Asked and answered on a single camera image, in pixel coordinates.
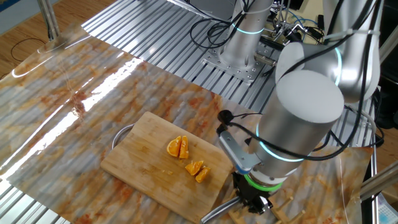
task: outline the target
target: wooden floor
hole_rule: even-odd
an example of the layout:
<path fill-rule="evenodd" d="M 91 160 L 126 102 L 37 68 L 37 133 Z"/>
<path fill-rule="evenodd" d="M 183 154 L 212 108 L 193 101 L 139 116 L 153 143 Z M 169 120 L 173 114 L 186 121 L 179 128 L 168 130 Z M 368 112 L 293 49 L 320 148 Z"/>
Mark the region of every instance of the wooden floor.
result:
<path fill-rule="evenodd" d="M 115 0 L 61 0 L 53 8 L 60 30 L 64 30 L 72 22 L 82 24 Z M 13 59 L 11 49 L 16 43 L 27 38 L 38 38 L 48 41 L 47 28 L 41 14 L 24 21 L 15 28 L 0 36 L 0 77 L 9 73 L 20 62 Z M 24 60 L 43 43 L 28 40 L 19 44 L 13 51 L 16 59 Z M 382 170 L 398 160 L 398 130 L 385 130 L 386 139 L 382 147 L 377 149 L 377 169 Z"/>
<path fill-rule="evenodd" d="M 61 31 L 72 22 L 82 24 L 116 0 L 60 0 L 53 5 L 58 26 Z M 27 38 L 38 38 L 48 42 L 47 28 L 41 13 L 20 23 L 18 26 L 0 36 L 0 77 L 9 73 L 20 62 L 11 56 L 12 47 Z M 39 40 L 27 40 L 18 44 L 13 50 L 16 59 L 24 60 L 43 43 Z"/>

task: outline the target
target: metal grating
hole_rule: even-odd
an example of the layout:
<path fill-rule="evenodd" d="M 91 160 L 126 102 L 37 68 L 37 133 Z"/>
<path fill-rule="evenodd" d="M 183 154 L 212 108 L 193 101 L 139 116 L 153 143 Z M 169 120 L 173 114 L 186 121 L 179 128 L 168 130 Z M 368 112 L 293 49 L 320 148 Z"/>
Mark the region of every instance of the metal grating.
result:
<path fill-rule="evenodd" d="M 190 40 L 188 33 L 192 24 L 202 16 L 184 9 L 181 5 L 183 4 L 176 5 L 165 0 L 118 0 L 85 22 L 82 27 L 91 35 L 168 72 L 249 109 L 262 111 L 275 83 L 274 74 L 263 75 L 271 67 L 265 66 L 259 71 L 256 80 L 249 84 L 203 63 L 201 58 L 205 51 Z M 204 42 L 205 31 L 210 26 L 210 22 L 199 25 L 195 38 Z M 266 47 L 263 54 L 277 60 L 280 52 Z M 374 116 L 371 101 L 364 104 L 364 109 Z M 355 116 L 350 111 L 344 111 L 333 127 L 333 131 L 342 141 L 345 141 L 350 134 Z M 363 121 L 352 146 L 367 145 L 370 139 L 368 124 Z M 2 181 L 0 182 L 0 223 L 69 222 L 23 194 L 7 181 Z"/>

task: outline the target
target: orange slice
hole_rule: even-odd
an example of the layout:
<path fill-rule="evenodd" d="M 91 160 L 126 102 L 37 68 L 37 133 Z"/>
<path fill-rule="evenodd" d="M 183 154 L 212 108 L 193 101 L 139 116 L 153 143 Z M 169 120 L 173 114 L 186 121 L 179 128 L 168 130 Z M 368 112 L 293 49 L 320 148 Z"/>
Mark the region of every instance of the orange slice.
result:
<path fill-rule="evenodd" d="M 182 136 L 181 148 L 180 148 L 180 159 L 188 159 L 188 138 L 186 136 Z"/>
<path fill-rule="evenodd" d="M 191 162 L 185 168 L 191 175 L 195 175 L 199 172 L 200 167 L 202 165 L 203 165 L 203 161 Z"/>
<path fill-rule="evenodd" d="M 200 173 L 195 177 L 195 180 L 197 180 L 198 183 L 201 183 L 209 174 L 210 168 L 209 167 L 204 167 Z"/>
<path fill-rule="evenodd" d="M 174 157 L 178 157 L 178 153 L 180 152 L 181 147 L 181 136 L 170 141 L 169 145 L 167 145 L 167 152 Z"/>

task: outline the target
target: marble-patterned tablecloth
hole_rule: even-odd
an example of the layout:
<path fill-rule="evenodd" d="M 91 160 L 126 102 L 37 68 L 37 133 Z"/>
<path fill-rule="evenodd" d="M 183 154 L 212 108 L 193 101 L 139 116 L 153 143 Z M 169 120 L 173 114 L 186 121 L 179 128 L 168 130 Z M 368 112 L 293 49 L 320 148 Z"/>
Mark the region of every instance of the marble-patterned tablecloth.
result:
<path fill-rule="evenodd" d="M 76 224 L 184 222 L 100 168 L 115 134 L 151 111 L 217 145 L 218 112 L 249 111 L 80 26 L 68 28 L 1 80 L 0 105 L 0 178 Z M 255 115 L 238 122 L 254 127 L 258 120 Z M 247 136 L 231 132 L 243 146 Z M 286 214 L 304 208 L 304 223 L 345 223 L 347 217 L 357 223 L 358 189 L 370 153 L 348 149 L 330 161 L 304 162 L 274 197 L 283 202 L 293 195 Z M 270 212 L 245 218 L 273 222 Z M 232 223 L 228 216 L 218 222 Z"/>

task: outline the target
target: cutting board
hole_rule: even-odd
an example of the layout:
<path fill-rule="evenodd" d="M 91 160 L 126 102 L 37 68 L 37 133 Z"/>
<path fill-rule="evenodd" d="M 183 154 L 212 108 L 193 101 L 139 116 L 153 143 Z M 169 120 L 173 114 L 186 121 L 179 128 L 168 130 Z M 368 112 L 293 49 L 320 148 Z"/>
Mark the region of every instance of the cutting board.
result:
<path fill-rule="evenodd" d="M 189 158 L 170 156 L 168 143 L 184 135 L 188 137 Z M 185 166 L 202 160 L 211 171 L 199 184 Z M 213 208 L 232 164 L 221 149 L 146 112 L 101 167 L 187 220 L 199 223 Z"/>

